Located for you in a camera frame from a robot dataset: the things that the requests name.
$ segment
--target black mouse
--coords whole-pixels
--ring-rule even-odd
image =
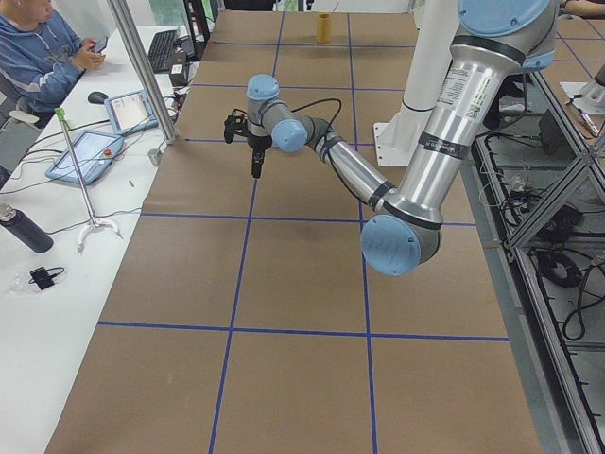
[[[103,104],[105,99],[107,99],[108,97],[109,96],[105,95],[102,92],[91,92],[88,95],[88,102],[92,104]]]

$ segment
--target yellow cup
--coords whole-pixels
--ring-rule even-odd
[[[318,43],[332,41],[332,14],[321,12],[318,14]]]

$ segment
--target black bottle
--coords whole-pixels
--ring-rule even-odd
[[[0,203],[0,224],[23,241],[35,253],[45,253],[53,246],[53,238],[38,227],[22,211]]]

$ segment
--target black keyboard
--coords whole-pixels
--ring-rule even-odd
[[[147,58],[154,73],[165,73],[170,66],[170,57],[174,52],[174,42],[179,36],[177,30],[159,31],[153,36]]]

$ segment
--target blue hoodie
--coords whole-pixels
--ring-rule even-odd
[[[23,31],[0,14],[0,73],[34,112],[53,112],[82,71],[69,60],[82,40],[54,11],[45,24]]]

